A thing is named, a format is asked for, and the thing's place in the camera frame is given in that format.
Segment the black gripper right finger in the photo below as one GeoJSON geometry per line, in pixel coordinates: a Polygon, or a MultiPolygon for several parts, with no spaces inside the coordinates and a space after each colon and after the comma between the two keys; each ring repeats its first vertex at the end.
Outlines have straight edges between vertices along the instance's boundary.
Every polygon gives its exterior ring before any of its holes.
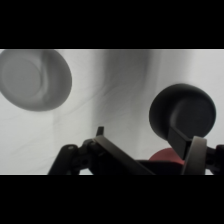
{"type": "Polygon", "coordinates": [[[214,175],[224,175],[224,145],[208,147],[205,138],[190,139],[174,127],[169,128],[167,141],[184,161],[182,175],[204,175],[206,169],[214,175]]]}

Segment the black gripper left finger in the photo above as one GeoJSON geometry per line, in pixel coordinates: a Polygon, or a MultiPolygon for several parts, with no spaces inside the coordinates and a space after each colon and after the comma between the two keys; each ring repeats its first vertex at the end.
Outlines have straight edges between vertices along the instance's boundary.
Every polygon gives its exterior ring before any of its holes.
{"type": "Polygon", "coordinates": [[[96,136],[78,147],[63,146],[54,160],[49,175],[79,175],[88,169],[93,175],[153,175],[153,172],[134,160],[104,136],[99,126],[96,136]]]}

